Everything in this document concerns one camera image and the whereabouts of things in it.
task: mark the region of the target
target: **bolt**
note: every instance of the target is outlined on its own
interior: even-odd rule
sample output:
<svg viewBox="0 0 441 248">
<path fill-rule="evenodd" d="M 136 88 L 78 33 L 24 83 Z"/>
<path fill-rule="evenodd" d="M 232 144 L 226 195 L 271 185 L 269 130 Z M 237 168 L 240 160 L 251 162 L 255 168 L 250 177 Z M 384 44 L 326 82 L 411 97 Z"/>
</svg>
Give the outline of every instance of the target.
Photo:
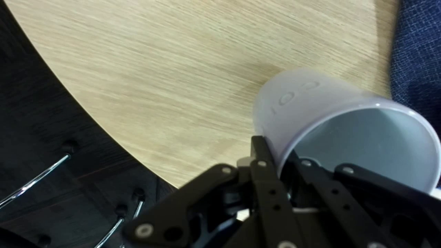
<svg viewBox="0 0 441 248">
<path fill-rule="evenodd" d="M 277 248 L 297 248 L 297 246 L 290 241 L 282 241 L 279 243 Z"/>
<path fill-rule="evenodd" d="M 232 170 L 229 167 L 222 168 L 224 174 L 232 174 Z"/>
<path fill-rule="evenodd" d="M 351 167 L 345 167 L 344 171 L 345 171 L 346 174 L 355 174 L 355 170 L 351 168 Z"/>
<path fill-rule="evenodd" d="M 386 248 L 386 246 L 384 246 L 381 243 L 370 243 L 368 248 Z"/>
<path fill-rule="evenodd" d="M 149 224 L 140 225 L 136 230 L 138 239 L 148 239 L 153 235 L 153 226 Z"/>
<path fill-rule="evenodd" d="M 260 167 L 266 167 L 266 162 L 262 162 L 262 160 L 261 160 L 261 162 L 258 162 L 258 166 L 260 166 Z"/>
<path fill-rule="evenodd" d="M 312 167 L 312 166 L 313 166 L 313 163 L 309 162 L 309 160 L 302 160 L 302 164 L 304 164 L 305 167 Z"/>
</svg>

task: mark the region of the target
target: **wooden table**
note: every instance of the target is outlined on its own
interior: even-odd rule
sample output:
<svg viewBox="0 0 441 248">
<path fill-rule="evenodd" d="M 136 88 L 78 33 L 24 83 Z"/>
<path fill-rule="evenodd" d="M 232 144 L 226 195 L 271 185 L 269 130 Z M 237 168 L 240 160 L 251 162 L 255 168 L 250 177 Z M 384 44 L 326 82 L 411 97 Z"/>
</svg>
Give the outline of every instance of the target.
<svg viewBox="0 0 441 248">
<path fill-rule="evenodd" d="M 250 153 L 262 84 L 311 68 L 389 95 L 399 0 L 10 0 L 83 108 L 174 186 Z"/>
</svg>

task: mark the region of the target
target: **wood grain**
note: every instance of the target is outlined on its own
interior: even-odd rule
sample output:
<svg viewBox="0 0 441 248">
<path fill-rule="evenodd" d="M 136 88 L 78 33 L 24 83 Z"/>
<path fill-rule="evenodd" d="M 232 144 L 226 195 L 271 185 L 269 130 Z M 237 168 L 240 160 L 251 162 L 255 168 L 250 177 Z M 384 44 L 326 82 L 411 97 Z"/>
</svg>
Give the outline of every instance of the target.
<svg viewBox="0 0 441 248">
<path fill-rule="evenodd" d="M 7 3 L 83 108 L 174 186 L 250 153 L 254 98 L 280 71 L 389 95 L 399 0 Z"/>
</svg>

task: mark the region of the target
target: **cup rim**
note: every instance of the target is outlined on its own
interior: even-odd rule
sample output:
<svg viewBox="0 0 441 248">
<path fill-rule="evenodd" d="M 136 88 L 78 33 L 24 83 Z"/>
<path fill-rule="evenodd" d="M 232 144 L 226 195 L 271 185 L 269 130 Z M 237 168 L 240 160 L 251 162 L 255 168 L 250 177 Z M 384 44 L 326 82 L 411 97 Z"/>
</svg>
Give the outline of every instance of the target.
<svg viewBox="0 0 441 248">
<path fill-rule="evenodd" d="M 382 109 L 382 111 L 392 111 L 392 112 L 397 112 L 397 113 L 401 113 L 401 115 L 406 115 L 411 119 L 414 119 L 415 122 L 418 122 L 421 126 L 424 126 L 424 128 L 426 130 L 426 134 L 428 137 L 430 137 L 430 141 L 433 144 L 433 149 L 435 149 L 435 160 L 436 163 L 439 164 L 437 167 L 437 177 L 435 178 L 435 182 L 432 182 L 432 188 L 428 193 L 432 193 L 433 190 L 437 189 L 437 184 L 440 181 L 440 177 L 441 177 L 441 145 L 440 145 L 440 138 L 437 135 L 437 133 L 435 131 L 435 128 L 432 127 L 432 124 L 424 117 L 421 116 L 419 113 L 417 113 L 415 111 L 404 106 L 404 105 L 400 105 L 400 104 L 396 104 L 396 102 L 392 102 L 389 100 L 382 100 L 382 98 L 377 98 L 375 102 L 363 102 L 360 105 L 349 105 L 346 108 L 341 108 L 341 111 L 338 112 L 333 112 L 327 116 L 323 116 L 320 117 L 319 120 L 313 122 L 312 126 L 309 126 L 308 128 L 305 128 L 300 135 L 297 135 L 293 142 L 290 144 L 290 146 L 287 146 L 287 149 L 282 153 L 282 160 L 277 166 L 277 175 L 280 177 L 282 175 L 282 171 L 283 171 L 283 166 L 286 164 L 287 159 L 290 157 L 291 152 L 294 150 L 294 148 L 308 135 L 311 134 L 313 130 L 316 130 L 319 126 L 338 117 L 338 116 L 342 116 L 342 115 L 348 115 L 348 113 L 352 113 L 352 112 L 359 112 L 359 111 L 368 111 L 368 109 Z"/>
</svg>

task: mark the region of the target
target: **white paper cup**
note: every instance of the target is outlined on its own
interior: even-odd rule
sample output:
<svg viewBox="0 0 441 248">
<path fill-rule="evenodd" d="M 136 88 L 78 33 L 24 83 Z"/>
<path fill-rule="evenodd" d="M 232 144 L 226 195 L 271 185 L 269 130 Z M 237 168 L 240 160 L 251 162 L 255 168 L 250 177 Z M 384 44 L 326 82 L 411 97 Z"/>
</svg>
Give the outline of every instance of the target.
<svg viewBox="0 0 441 248">
<path fill-rule="evenodd" d="M 311 71 L 283 72 L 261 90 L 254 126 L 282 174 L 295 149 L 334 171 L 352 163 L 440 196 L 440 141 L 417 112 Z"/>
</svg>

